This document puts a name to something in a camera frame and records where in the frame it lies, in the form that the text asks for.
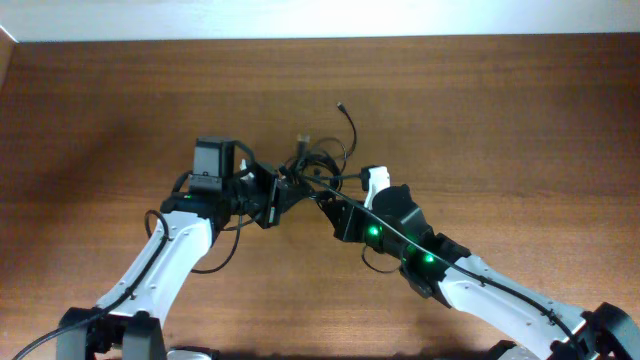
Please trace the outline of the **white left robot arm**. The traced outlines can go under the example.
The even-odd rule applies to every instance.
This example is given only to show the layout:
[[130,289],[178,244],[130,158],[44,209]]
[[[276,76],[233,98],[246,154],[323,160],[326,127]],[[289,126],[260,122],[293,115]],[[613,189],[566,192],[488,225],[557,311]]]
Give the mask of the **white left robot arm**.
[[236,170],[236,150],[247,149],[225,137],[197,139],[191,170],[159,210],[147,212],[157,222],[146,225],[148,241],[129,269],[92,308],[71,308],[61,319],[57,358],[92,359],[113,348],[124,359],[217,357],[208,348],[165,347],[162,328],[180,289],[231,217],[266,229],[310,192],[253,156]]

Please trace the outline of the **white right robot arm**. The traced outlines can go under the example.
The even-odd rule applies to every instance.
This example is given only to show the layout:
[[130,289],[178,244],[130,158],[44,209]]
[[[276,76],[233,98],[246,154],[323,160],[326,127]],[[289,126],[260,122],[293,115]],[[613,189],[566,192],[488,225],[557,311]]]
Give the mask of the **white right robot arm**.
[[408,186],[392,186],[364,204],[340,194],[320,207],[343,242],[363,243],[399,260],[399,273],[420,296],[473,315],[539,359],[639,356],[639,328],[620,308],[587,311],[528,289],[479,256],[434,232]]

